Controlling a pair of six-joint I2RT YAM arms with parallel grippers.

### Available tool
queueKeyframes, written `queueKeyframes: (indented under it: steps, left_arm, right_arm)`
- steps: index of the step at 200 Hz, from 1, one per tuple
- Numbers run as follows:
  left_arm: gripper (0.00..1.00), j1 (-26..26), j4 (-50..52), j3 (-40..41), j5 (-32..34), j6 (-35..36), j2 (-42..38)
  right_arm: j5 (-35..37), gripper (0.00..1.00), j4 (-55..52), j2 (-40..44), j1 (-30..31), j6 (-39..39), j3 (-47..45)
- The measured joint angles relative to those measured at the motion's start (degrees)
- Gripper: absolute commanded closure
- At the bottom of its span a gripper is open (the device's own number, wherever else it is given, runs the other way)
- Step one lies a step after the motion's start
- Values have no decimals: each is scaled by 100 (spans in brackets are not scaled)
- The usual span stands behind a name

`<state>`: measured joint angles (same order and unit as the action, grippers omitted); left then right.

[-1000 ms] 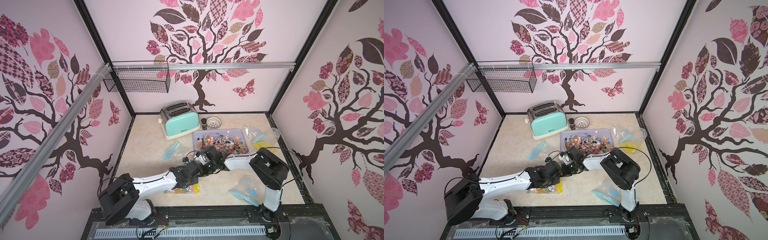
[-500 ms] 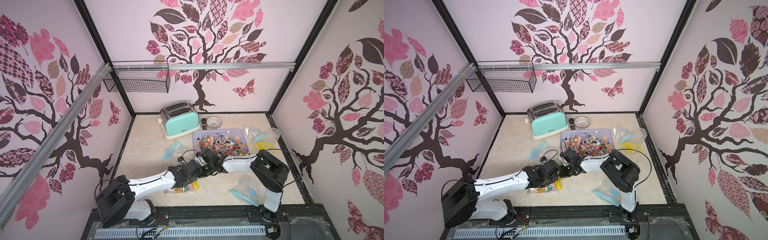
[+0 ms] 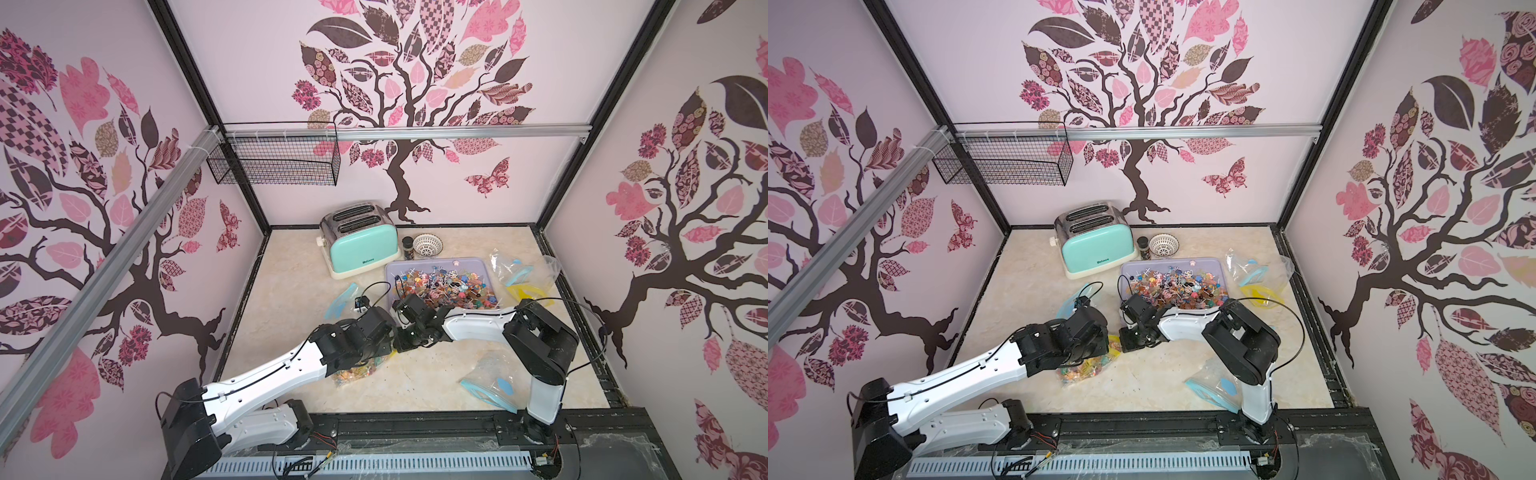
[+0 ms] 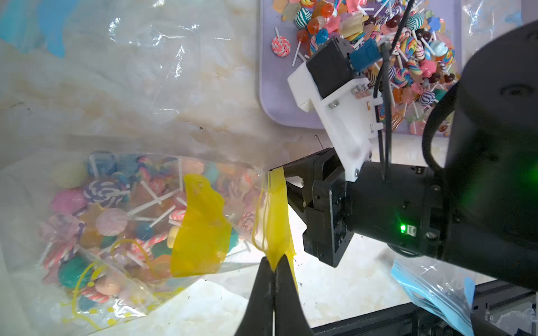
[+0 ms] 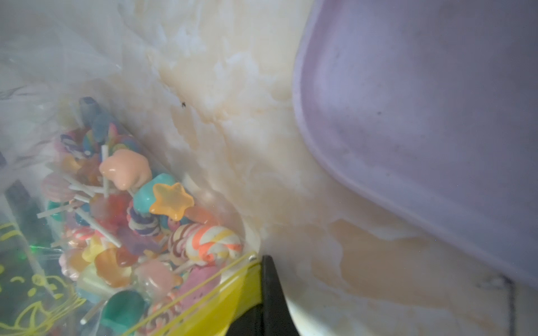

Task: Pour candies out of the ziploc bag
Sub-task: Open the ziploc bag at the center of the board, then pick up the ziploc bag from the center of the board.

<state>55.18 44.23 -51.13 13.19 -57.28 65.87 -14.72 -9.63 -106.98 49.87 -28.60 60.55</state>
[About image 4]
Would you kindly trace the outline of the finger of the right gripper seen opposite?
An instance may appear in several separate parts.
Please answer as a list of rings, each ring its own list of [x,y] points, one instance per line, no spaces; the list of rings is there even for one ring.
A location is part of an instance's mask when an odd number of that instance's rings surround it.
[[[288,204],[300,218],[306,218],[306,209],[312,203],[314,163],[318,158],[319,155],[309,155],[281,166],[287,188]]]

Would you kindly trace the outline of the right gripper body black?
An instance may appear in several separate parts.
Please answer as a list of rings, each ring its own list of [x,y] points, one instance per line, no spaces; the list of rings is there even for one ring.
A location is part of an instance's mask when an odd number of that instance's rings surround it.
[[[407,256],[440,258],[446,224],[441,179],[428,167],[365,162],[346,181],[336,151],[302,159],[304,251],[336,267],[352,238],[368,237]]]

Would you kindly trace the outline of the lavender plastic tray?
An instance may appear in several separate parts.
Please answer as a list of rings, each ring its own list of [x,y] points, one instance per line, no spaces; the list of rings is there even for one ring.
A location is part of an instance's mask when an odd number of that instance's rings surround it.
[[[446,31],[456,50],[461,47],[461,1],[429,1],[427,9],[445,20]],[[296,52],[296,32],[293,21],[283,21],[282,14],[273,8],[273,1],[259,1],[259,101],[263,111],[276,123],[287,127],[301,127],[322,130],[323,125],[317,114],[306,113],[296,105],[288,84],[288,77],[301,64],[298,58],[292,67]],[[279,57],[271,49],[271,41],[277,37],[275,28],[281,36],[291,43],[291,54]],[[456,52],[456,60],[461,53]]]

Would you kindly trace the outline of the candy bag blue zip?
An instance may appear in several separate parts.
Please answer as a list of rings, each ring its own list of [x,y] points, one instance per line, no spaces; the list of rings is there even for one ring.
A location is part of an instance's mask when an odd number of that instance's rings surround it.
[[[471,314],[478,273],[425,256],[399,256],[391,275],[414,305],[462,335],[475,334]]]

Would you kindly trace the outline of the candy bag yellow zip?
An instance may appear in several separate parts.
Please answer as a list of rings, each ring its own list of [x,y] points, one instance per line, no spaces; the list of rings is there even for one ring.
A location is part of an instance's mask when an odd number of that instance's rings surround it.
[[[241,163],[35,153],[1,170],[1,310],[32,335],[90,335],[209,274],[292,260],[286,187]]]

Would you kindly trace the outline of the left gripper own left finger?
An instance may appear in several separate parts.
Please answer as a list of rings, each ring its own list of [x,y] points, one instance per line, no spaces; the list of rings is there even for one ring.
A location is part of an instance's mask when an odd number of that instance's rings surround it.
[[[274,272],[267,257],[263,257],[245,314],[235,336],[273,335],[274,282]]]

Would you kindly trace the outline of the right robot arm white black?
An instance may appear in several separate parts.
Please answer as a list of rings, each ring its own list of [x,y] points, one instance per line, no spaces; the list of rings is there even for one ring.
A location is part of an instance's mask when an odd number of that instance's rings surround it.
[[[350,181],[327,148],[284,166],[307,253],[336,267],[353,235],[537,288],[537,23],[486,44],[434,108],[425,166],[367,162]]]

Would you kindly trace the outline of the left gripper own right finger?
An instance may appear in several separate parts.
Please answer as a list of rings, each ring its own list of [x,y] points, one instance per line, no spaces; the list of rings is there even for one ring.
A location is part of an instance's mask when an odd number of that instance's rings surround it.
[[[275,269],[275,335],[313,335],[301,308],[298,292],[287,256]]]

